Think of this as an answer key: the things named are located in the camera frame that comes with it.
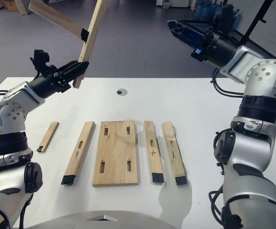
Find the black metal bar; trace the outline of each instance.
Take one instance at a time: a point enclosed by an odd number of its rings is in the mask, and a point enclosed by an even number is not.
[[[246,31],[245,35],[242,37],[242,39],[240,41],[240,45],[245,45],[247,43],[247,41],[249,40],[249,36],[252,33],[252,31],[254,30],[254,28],[256,27],[258,21],[266,23],[266,21],[263,19],[263,17],[267,13],[267,11],[273,1],[274,0],[265,0],[264,1],[263,5],[261,6],[257,15],[254,17],[254,19],[253,19],[251,25],[249,26],[248,30]]]

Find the wooden frame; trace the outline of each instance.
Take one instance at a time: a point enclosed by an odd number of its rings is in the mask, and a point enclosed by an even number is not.
[[[83,39],[84,44],[79,56],[78,62],[88,62],[93,52],[95,39],[102,25],[105,13],[109,5],[109,0],[98,0],[91,18],[91,22],[88,28],[88,38]],[[43,18],[51,21],[52,23],[62,27],[63,29],[74,34],[76,37],[82,38],[81,34],[85,31],[82,26],[71,21],[69,18],[63,16],[52,7],[44,4],[40,0],[31,0],[29,9],[34,13],[42,16]],[[73,87],[79,88],[81,81],[84,79],[84,75],[81,75],[73,80]]]

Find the tabletop hole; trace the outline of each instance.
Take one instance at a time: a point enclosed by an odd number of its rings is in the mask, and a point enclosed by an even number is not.
[[[126,89],[123,89],[123,88],[120,88],[117,90],[117,94],[119,96],[124,96],[124,95],[127,95],[127,90]]]

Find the black bracket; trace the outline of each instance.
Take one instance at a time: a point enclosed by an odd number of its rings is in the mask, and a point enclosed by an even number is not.
[[[89,36],[89,32],[87,30],[85,30],[84,28],[82,28],[81,39],[84,42],[87,42],[88,36]]]

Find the small wooden piece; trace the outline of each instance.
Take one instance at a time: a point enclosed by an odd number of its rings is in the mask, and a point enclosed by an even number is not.
[[[161,157],[152,121],[144,121],[148,159],[150,163],[153,182],[164,183]]]
[[[102,122],[92,185],[137,184],[134,121]]]
[[[179,146],[176,140],[172,122],[163,123],[163,132],[167,147],[167,152],[170,158],[172,172],[176,179],[177,185],[186,184],[186,174],[182,162]]]
[[[28,15],[29,11],[29,2],[30,0],[15,0],[17,8],[21,15]]]
[[[94,44],[95,44],[95,39],[101,28],[108,5],[109,5],[109,0],[97,0],[95,9],[91,18],[91,22],[88,28],[88,32],[89,32],[88,39],[87,39],[87,42],[84,43],[82,47],[82,51],[78,62],[87,62],[90,60],[90,57],[94,48]],[[79,88],[81,85],[81,81],[83,79],[84,79],[84,75],[80,75],[79,77],[74,79],[73,87]]]
[[[42,152],[42,153],[46,152],[46,150],[47,150],[47,148],[48,148],[48,146],[49,146],[49,144],[50,144],[50,142],[53,138],[53,135],[54,135],[58,125],[59,125],[59,122],[52,122],[51,123],[51,125],[49,126],[46,134],[44,135],[41,143],[39,144],[37,152]]]
[[[68,163],[65,174],[62,178],[62,185],[72,185],[74,178],[78,175],[82,160],[86,155],[88,143],[92,137],[92,130],[94,128],[94,122],[86,122],[82,128],[80,137],[76,143],[70,161]]]
[[[29,9],[39,16],[51,21],[53,24],[72,33],[74,36],[82,39],[82,32],[84,31],[82,26],[63,16],[41,0],[31,0]]]

